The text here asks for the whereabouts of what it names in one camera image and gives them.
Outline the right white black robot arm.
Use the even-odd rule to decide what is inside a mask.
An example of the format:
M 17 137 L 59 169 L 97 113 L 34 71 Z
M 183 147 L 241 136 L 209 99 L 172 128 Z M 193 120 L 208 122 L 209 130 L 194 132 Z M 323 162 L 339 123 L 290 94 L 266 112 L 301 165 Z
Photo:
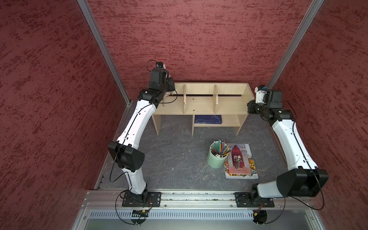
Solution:
M 256 198 L 316 197 L 329 179 L 326 170 L 319 169 L 306 150 L 298 133 L 296 118 L 284 109 L 282 92 L 260 85 L 255 89 L 248 113 L 258 114 L 267 121 L 276 134 L 284 152 L 288 171 L 275 181 L 257 184 L 253 188 Z

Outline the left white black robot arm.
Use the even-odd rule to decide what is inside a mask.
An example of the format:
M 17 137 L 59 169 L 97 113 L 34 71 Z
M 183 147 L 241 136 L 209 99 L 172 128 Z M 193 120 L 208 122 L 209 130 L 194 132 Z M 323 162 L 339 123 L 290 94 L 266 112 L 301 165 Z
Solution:
M 147 183 L 141 169 L 145 154 L 138 150 L 141 136 L 164 97 L 174 91 L 173 78 L 170 77 L 166 66 L 158 62 L 156 68 L 150 72 L 149 87 L 140 91 L 135 111 L 127 127 L 116 141 L 108 144 L 114 163 L 126 175 L 128 182 L 126 193 L 134 203 L 145 204 L 148 200 Z

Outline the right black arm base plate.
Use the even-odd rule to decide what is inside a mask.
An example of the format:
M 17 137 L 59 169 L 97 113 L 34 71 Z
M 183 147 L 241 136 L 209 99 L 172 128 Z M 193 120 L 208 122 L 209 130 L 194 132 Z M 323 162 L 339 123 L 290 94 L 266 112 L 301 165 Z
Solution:
M 234 193 L 235 202 L 238 208 L 274 208 L 275 204 L 271 198 L 263 198 L 252 193 Z

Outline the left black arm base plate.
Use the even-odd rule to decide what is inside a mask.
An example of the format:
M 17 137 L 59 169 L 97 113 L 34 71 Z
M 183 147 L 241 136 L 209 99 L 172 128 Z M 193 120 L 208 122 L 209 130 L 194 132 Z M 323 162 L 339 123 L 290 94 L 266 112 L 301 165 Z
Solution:
M 123 196 L 122 207 L 159 207 L 162 199 L 161 192 L 144 191 L 137 195 L 132 192 L 126 192 Z

